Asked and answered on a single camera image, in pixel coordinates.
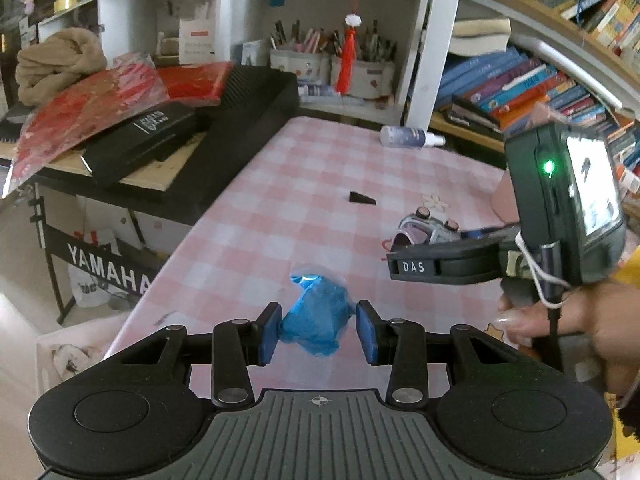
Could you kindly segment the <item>person's right hand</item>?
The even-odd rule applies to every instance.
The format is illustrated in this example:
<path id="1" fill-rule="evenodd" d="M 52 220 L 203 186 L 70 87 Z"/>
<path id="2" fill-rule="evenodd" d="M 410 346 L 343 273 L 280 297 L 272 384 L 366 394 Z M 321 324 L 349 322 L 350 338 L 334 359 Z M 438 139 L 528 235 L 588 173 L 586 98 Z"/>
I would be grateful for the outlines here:
<path id="1" fill-rule="evenodd" d="M 506 297 L 499 302 L 498 324 L 514 342 L 547 336 L 547 309 L 537 302 L 514 307 Z M 608 391 L 622 398 L 639 391 L 639 289 L 602 281 L 570 292 L 558 325 L 561 335 L 584 333 L 605 362 Z"/>

